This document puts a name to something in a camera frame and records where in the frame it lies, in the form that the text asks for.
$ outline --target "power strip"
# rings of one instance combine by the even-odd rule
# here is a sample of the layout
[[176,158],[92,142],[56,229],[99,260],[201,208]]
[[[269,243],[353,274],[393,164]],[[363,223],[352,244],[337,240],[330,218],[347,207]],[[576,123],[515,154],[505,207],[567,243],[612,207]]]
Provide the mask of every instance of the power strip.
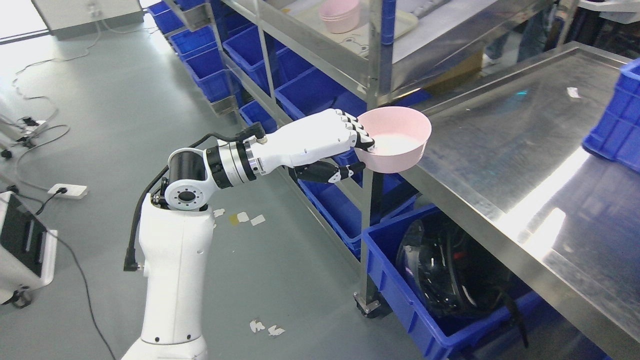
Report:
[[87,187],[84,185],[55,184],[47,193],[53,195],[60,188],[66,188],[67,192],[57,194],[56,198],[63,197],[65,199],[80,200],[89,192]]

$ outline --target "white robot arm segment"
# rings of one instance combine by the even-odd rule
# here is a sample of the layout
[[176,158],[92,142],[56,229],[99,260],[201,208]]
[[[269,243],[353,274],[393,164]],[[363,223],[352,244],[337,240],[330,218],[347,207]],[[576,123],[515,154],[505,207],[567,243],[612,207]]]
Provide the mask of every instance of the white robot arm segment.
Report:
[[[218,140],[218,146],[206,150],[175,151],[169,157],[170,184],[165,200],[173,209],[197,209],[215,191],[248,183],[279,166],[309,165],[352,147],[370,149],[373,144],[356,118],[342,110],[327,109],[281,127],[263,142],[255,137],[242,142]],[[361,169],[343,169],[346,173],[342,175],[336,170],[326,180],[334,183]]]
[[[248,131],[264,135],[259,127]],[[253,181],[282,165],[294,168],[300,178],[334,183],[362,170],[364,164],[338,168],[320,159],[374,144],[355,118],[334,109],[262,138],[244,132],[227,140],[218,140],[217,146],[206,150],[187,147],[173,152],[169,178],[163,179],[159,195],[146,194],[139,200],[147,305],[142,334],[123,360],[207,359],[200,315],[215,221],[206,205],[214,192]],[[138,268],[135,230],[132,227],[125,257],[127,271]]]

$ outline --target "stainless steel table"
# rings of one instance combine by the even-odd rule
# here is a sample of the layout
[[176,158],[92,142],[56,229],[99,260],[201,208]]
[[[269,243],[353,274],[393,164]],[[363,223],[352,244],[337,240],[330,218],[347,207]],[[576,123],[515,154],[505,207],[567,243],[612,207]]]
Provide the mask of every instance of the stainless steel table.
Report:
[[402,173],[614,359],[640,358],[640,174],[581,141],[627,61],[569,44],[426,103]]

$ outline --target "electrical cable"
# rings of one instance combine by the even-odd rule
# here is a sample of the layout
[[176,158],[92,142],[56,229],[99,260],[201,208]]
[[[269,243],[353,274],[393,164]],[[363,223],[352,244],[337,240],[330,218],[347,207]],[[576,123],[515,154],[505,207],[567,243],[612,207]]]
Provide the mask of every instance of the electrical cable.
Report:
[[100,40],[100,37],[102,36],[102,30],[100,30],[100,26],[98,25],[97,22],[94,21],[95,24],[95,28],[98,32],[98,35],[95,37],[95,39],[93,40],[93,42],[91,43],[91,45],[89,45],[88,47],[85,47],[84,49],[84,54],[82,55],[78,55],[78,56],[74,56],[68,59],[60,59],[60,58],[51,58],[51,59],[47,59],[47,60],[42,60],[42,61],[38,61],[35,63],[31,63],[25,67],[23,67],[20,71],[15,73],[15,77],[13,79],[13,81],[11,82],[11,86],[14,87],[15,92],[20,95],[24,100],[29,101],[29,100],[35,100],[35,99],[43,99],[46,100],[47,102],[49,102],[49,104],[53,107],[53,112],[51,113],[51,115],[49,115],[49,117],[47,117],[44,121],[47,122],[51,119],[53,119],[58,112],[60,112],[60,109],[56,106],[56,103],[53,102],[53,100],[51,100],[50,97],[46,96],[46,95],[40,95],[40,96],[27,96],[26,94],[22,93],[22,91],[20,90],[20,87],[18,86],[17,82],[18,82],[18,77],[20,76],[20,74],[22,74],[23,72],[25,72],[28,68],[30,67],[34,67],[37,65],[42,65],[44,63],[48,63],[50,61],[54,61],[54,62],[66,62],[66,61],[71,61],[71,60],[75,60],[75,59],[79,59],[79,58],[84,58],[85,56],[88,56],[90,54],[89,49],[91,49],[92,47],[95,46],[95,44],[97,44],[98,40]]
[[27,200],[32,200],[32,201],[38,202],[38,203],[40,203],[40,205],[41,205],[42,207],[44,207],[45,202],[44,202],[44,201],[42,201],[42,200],[38,200],[38,199],[36,199],[36,198],[34,198],[34,197],[30,197],[30,196],[27,196],[27,195],[23,195],[23,194],[21,194],[21,193],[17,193],[17,192],[14,192],[14,194],[15,194],[15,195],[18,195],[19,197],[22,197],[23,199],[27,199]]
[[11,119],[9,119],[9,117],[0,114],[0,122],[3,122],[9,126],[13,126],[13,127],[17,127],[20,130],[24,130],[24,127],[20,126],[20,124],[18,124],[17,122],[12,121]]
[[47,131],[50,131],[52,129],[56,129],[57,127],[65,127],[66,130],[65,130],[64,133],[58,135],[56,138],[53,138],[52,140],[49,140],[49,141],[46,141],[44,143],[38,144],[38,145],[28,149],[27,151],[23,152],[22,155],[20,155],[18,160],[15,162],[15,177],[16,177],[16,179],[18,181],[20,181],[21,183],[23,183],[25,185],[28,185],[28,186],[30,186],[32,188],[40,189],[40,190],[43,190],[43,191],[46,191],[46,192],[49,191],[49,188],[45,188],[44,186],[36,185],[36,184],[30,183],[29,181],[24,180],[20,176],[20,162],[22,161],[22,159],[24,159],[24,156],[26,154],[28,154],[29,152],[31,152],[32,150],[38,149],[40,147],[43,147],[43,146],[47,145],[48,143],[52,143],[52,142],[60,139],[62,136],[65,136],[71,130],[71,127],[69,125],[56,125],[56,126],[52,126],[52,127],[48,127],[47,129],[44,129],[44,131],[41,131],[40,134],[44,134]]
[[151,29],[156,29],[156,31],[157,31],[157,28],[142,28],[142,29],[135,29],[135,30],[129,30],[129,31],[118,31],[118,30],[114,30],[113,28],[111,28],[107,24],[107,21],[105,19],[100,19],[100,22],[102,23],[102,25],[104,25],[105,28],[107,28],[107,30],[111,31],[112,33],[116,33],[116,34],[130,34],[130,33],[135,33],[137,31],[144,31],[144,30],[151,30]]
[[36,215],[40,215],[42,214],[42,212],[44,211],[44,207],[47,205],[47,203],[53,199],[57,194],[59,193],[66,193],[67,192],[67,188],[59,188],[53,195],[51,195],[45,202],[42,203],[42,206],[40,206],[40,209],[38,209],[38,211],[36,211]]
[[[4,199],[0,199],[0,201],[5,203],[6,205],[10,205],[9,202],[7,202]],[[113,354],[111,346],[107,342],[107,339],[104,338],[104,335],[102,334],[102,331],[100,330],[100,327],[98,327],[98,323],[95,321],[95,315],[93,313],[93,305],[91,303],[91,295],[89,294],[89,283],[86,280],[86,275],[84,274],[84,270],[82,269],[82,266],[80,266],[80,261],[78,261],[78,258],[76,256],[76,252],[64,240],[62,240],[61,238],[57,237],[55,234],[52,234],[52,233],[49,233],[49,234],[51,236],[53,236],[58,242],[60,242],[64,247],[66,247],[69,250],[69,252],[71,253],[71,256],[73,257],[74,262],[76,263],[76,266],[78,267],[78,270],[80,271],[80,275],[82,275],[82,280],[84,282],[84,290],[86,292],[86,299],[87,299],[87,303],[89,305],[89,314],[91,315],[91,321],[93,322],[93,327],[98,332],[98,335],[100,336],[100,339],[102,339],[102,342],[105,344],[105,346],[107,346],[107,350],[109,350],[109,353],[111,354],[111,358],[113,360],[116,360],[116,357]]]
[[[210,138],[217,138],[224,142],[236,142],[245,140],[251,136],[256,136],[257,138],[265,137],[264,128],[260,122],[256,122],[254,125],[251,125],[247,129],[242,130],[235,137],[231,138],[228,136],[224,136],[218,133],[208,133],[205,136],[201,137],[195,143],[192,143],[188,147],[196,147],[202,145],[205,141]],[[124,266],[123,271],[138,271],[138,262],[136,261],[136,233],[138,232],[138,224],[140,223],[140,216],[142,212],[142,204],[145,201],[145,197],[147,193],[151,191],[158,181],[162,178],[162,176],[169,171],[169,166],[165,165],[164,168],[151,180],[151,182],[145,187],[138,198],[138,202],[136,203],[136,209],[133,213],[133,220],[131,221],[131,230],[129,232],[129,244],[127,246],[127,252],[124,258]]]

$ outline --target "gray floor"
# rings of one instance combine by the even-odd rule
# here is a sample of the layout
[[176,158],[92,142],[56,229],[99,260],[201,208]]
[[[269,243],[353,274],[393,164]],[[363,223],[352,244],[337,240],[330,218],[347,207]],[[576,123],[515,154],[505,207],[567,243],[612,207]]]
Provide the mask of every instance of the gray floor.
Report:
[[[81,54],[92,40],[42,37],[0,46],[0,112],[13,119],[46,118],[51,107],[45,101],[25,102],[15,94],[13,73],[52,54]],[[145,304],[142,275],[122,272],[141,189],[174,149],[212,130],[233,134],[238,126],[232,117],[213,115],[159,33],[105,33],[91,55],[33,67],[20,76],[19,85],[29,95],[51,96],[60,107],[51,125],[72,127],[61,140],[28,154],[21,170],[43,186],[89,187],[82,200],[52,200],[42,218],[76,250],[96,320],[120,357],[140,335]],[[15,177],[14,164],[0,161],[0,172]],[[44,198],[27,186],[22,191]],[[328,239],[280,174],[217,193],[212,206],[227,210],[218,218],[205,280],[204,336],[212,359],[420,359],[393,314],[370,320],[355,309],[351,294],[358,287],[357,271],[345,248]],[[227,215],[241,211],[267,220],[255,227],[232,226]],[[58,250],[53,283],[35,296],[25,309],[0,306],[3,360],[109,358],[66,249]],[[546,320],[535,327],[543,331],[532,333],[533,349],[523,352],[512,331],[473,356],[584,359],[583,352],[597,351],[553,311],[539,312],[536,317]],[[286,332],[277,338],[254,334],[249,328],[254,318]]]

